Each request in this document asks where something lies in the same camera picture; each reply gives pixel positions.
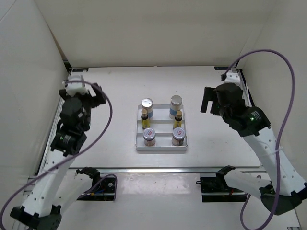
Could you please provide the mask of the blue label jar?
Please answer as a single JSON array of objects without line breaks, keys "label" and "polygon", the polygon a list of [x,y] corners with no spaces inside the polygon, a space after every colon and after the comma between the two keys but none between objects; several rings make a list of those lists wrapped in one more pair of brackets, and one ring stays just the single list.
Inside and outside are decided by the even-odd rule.
[{"label": "blue label jar", "polygon": [[173,95],[171,97],[170,101],[170,107],[169,107],[169,117],[171,119],[174,119],[177,111],[181,110],[181,105],[182,105],[182,97],[179,95]]},{"label": "blue label jar", "polygon": [[153,117],[153,101],[151,98],[144,98],[141,101],[142,108],[147,111],[149,119]]}]

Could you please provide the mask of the yellow small bottle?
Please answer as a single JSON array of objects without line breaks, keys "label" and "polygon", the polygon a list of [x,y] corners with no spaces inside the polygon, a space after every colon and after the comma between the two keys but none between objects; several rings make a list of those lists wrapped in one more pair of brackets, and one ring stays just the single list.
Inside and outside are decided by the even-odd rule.
[{"label": "yellow small bottle", "polygon": [[178,110],[174,118],[173,129],[182,127],[182,120],[183,120],[183,113],[181,110]]},{"label": "yellow small bottle", "polygon": [[150,120],[146,109],[141,111],[142,129],[147,129],[150,127]]}]

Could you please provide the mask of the red label spice jar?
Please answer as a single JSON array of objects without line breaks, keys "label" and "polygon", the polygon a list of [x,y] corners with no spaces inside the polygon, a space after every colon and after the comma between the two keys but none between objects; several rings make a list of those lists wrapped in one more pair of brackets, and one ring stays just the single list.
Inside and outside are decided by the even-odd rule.
[{"label": "red label spice jar", "polygon": [[173,129],[172,133],[172,144],[174,146],[185,146],[186,145],[186,132],[181,127]]},{"label": "red label spice jar", "polygon": [[153,128],[146,128],[143,131],[143,141],[145,146],[148,147],[154,146],[156,143],[155,137],[156,137],[155,130]]}]

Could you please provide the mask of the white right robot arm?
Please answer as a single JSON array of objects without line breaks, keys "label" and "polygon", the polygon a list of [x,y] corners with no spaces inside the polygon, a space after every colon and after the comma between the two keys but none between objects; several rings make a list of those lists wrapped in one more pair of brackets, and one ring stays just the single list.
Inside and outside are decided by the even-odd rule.
[{"label": "white right robot arm", "polygon": [[220,116],[252,148],[269,179],[249,176],[228,165],[216,173],[214,182],[207,187],[223,192],[241,190],[258,198],[268,211],[277,197],[277,216],[300,205],[307,197],[307,183],[280,148],[265,113],[256,106],[246,106],[242,89],[234,83],[205,87],[202,113],[207,111],[208,102],[212,102],[211,114]]}]

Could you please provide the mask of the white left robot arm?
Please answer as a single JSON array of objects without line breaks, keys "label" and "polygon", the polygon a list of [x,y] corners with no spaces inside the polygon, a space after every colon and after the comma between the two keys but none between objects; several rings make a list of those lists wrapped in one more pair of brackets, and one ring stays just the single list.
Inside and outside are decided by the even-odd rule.
[{"label": "white left robot arm", "polygon": [[92,96],[83,82],[67,82],[59,91],[64,100],[57,122],[56,132],[50,144],[41,173],[31,182],[31,194],[19,207],[13,207],[10,216],[31,230],[55,230],[60,225],[62,214],[81,195],[100,188],[100,172],[92,167],[77,170],[71,184],[59,187],[67,170],[82,149],[91,127],[92,109],[110,103],[109,98],[97,83],[91,87]]}]

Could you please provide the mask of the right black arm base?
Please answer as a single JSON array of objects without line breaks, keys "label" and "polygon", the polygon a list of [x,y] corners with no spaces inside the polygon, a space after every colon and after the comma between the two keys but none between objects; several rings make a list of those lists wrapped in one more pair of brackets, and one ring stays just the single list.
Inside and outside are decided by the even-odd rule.
[{"label": "right black arm base", "polygon": [[231,170],[233,166],[225,166],[217,171],[214,176],[201,176],[196,185],[201,187],[201,197],[203,203],[227,203],[227,202],[245,202],[246,193],[226,185],[224,176]]}]

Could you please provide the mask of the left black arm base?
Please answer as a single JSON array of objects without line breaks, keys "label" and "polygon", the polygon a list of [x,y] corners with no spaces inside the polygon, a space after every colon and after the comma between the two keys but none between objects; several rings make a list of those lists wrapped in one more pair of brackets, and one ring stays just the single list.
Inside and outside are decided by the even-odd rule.
[{"label": "left black arm base", "polygon": [[92,167],[77,169],[76,174],[85,174],[92,180],[92,187],[80,195],[78,201],[115,201],[118,178],[115,174],[102,176],[99,170]]}]

